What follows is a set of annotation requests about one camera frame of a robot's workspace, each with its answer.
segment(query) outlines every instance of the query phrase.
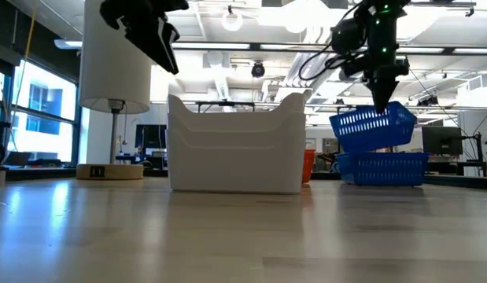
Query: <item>black monitor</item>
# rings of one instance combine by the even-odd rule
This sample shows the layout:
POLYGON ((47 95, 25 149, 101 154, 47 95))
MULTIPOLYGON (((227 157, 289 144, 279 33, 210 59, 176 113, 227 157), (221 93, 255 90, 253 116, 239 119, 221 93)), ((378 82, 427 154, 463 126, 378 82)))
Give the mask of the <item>black monitor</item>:
POLYGON ((437 155, 463 154, 462 130, 458 127, 423 127, 423 152, 437 155))
POLYGON ((136 125, 135 148, 166 149, 166 125, 136 125))

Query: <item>orange object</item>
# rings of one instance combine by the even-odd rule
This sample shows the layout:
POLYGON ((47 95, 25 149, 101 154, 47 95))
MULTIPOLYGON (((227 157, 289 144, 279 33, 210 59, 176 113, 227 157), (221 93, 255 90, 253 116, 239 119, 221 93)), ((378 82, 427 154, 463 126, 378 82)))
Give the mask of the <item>orange object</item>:
POLYGON ((315 150, 306 149, 304 151, 303 163, 303 184, 309 183, 312 178, 313 164, 315 163, 315 150))

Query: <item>stacked baskets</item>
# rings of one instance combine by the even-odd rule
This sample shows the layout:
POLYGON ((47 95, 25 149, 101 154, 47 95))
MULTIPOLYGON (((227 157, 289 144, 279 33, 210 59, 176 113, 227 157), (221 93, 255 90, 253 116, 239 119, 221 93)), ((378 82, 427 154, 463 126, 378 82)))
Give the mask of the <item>stacked baskets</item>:
POLYGON ((346 153, 338 156, 343 181, 358 186, 420 186, 428 154, 367 153, 411 141, 416 117, 391 102, 382 114, 374 107, 332 116, 330 123, 346 153))

